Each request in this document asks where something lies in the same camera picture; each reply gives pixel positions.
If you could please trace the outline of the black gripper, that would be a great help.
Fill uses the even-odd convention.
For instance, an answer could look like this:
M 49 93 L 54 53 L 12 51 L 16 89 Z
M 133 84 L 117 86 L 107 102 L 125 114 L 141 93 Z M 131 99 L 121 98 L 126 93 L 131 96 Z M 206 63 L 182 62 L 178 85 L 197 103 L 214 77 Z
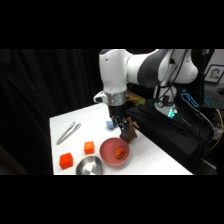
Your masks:
M 122 104 L 119 106 L 109 106 L 108 109 L 109 109 L 109 116 L 112 119 L 113 127 L 117 128 L 118 123 L 121 123 L 121 133 L 128 134 L 129 123 L 128 120 L 125 119 L 126 105 Z

